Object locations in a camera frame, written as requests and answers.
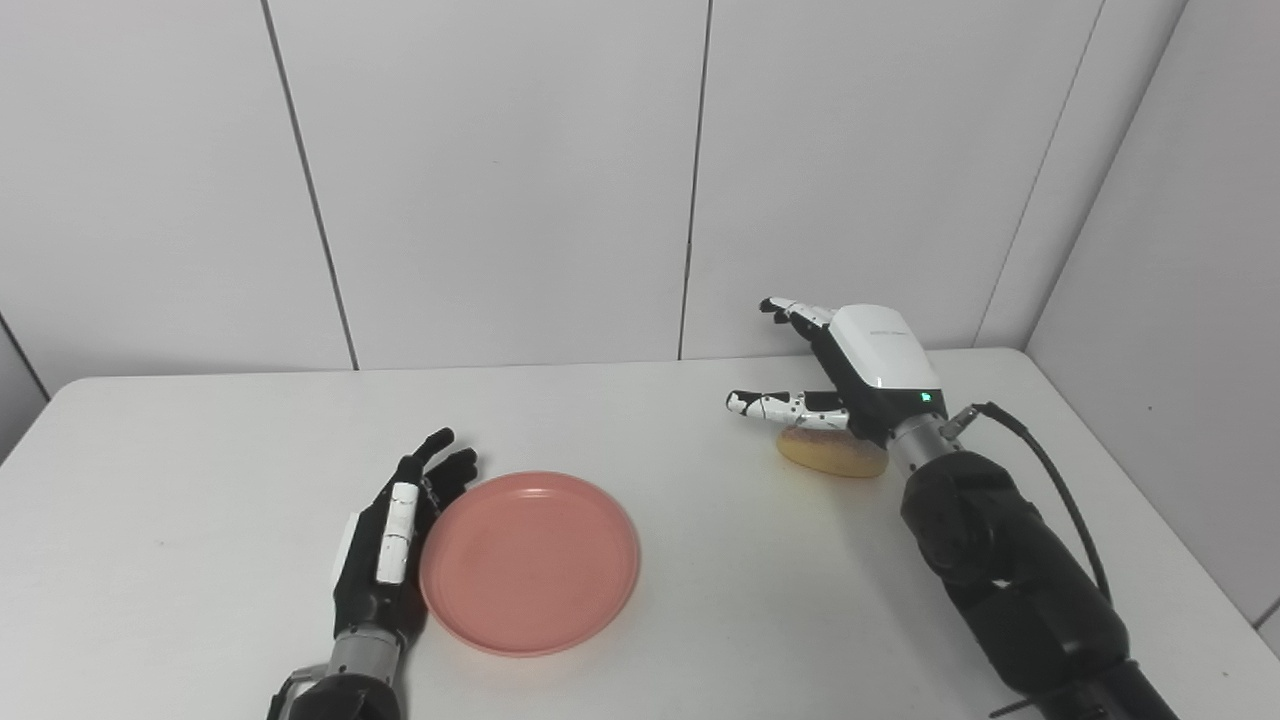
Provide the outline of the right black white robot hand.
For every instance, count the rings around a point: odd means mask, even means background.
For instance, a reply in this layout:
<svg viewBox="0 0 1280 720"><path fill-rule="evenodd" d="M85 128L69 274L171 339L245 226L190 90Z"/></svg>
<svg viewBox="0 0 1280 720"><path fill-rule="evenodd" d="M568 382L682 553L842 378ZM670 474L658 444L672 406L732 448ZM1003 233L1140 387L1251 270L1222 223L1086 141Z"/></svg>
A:
<svg viewBox="0 0 1280 720"><path fill-rule="evenodd" d="M820 307L768 297L762 313L791 325L829 378L829 391L730 392L724 406L741 416L809 430L847 430L887 448L909 421L943 421L942 383L904 316L886 306Z"/></svg>

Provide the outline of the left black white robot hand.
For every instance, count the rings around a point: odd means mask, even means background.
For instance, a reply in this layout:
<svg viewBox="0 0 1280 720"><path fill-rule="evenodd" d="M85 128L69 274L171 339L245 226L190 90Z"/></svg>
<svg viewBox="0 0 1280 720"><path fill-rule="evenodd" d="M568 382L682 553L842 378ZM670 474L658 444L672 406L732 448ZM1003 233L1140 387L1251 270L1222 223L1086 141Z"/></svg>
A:
<svg viewBox="0 0 1280 720"><path fill-rule="evenodd" d="M433 468L428 464L454 443L454 432L443 427L431 433L412 454L397 464L390 479L371 503L358 512L351 534L346 560L335 580L334 634L371 624L392 633L408 644L422 632L428 616L419 588L420 561L424 543L438 518L466 492L477 478L477 454L466 447L448 454ZM381 552L387 514L392 492L398 483L419 491L419 501L410 525L404 577L399 583L380 583L376 569Z"/></svg>

